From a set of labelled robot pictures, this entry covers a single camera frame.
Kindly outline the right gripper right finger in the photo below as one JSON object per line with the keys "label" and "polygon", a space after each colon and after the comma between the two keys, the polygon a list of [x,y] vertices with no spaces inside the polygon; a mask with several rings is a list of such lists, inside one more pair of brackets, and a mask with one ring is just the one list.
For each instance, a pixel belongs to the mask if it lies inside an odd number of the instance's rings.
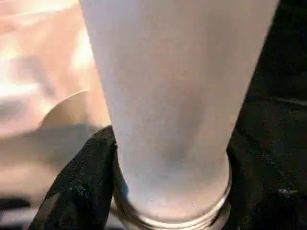
{"label": "right gripper right finger", "polygon": [[227,154],[232,167],[227,230],[305,230],[307,195],[252,139],[233,134]]}

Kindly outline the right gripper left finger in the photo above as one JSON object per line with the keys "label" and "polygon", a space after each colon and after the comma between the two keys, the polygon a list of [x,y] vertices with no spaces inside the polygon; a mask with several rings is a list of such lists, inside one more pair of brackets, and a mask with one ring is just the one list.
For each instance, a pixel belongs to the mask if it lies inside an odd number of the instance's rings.
{"label": "right gripper left finger", "polygon": [[58,174],[30,230],[103,230],[113,195],[117,151],[112,126],[91,136]]}

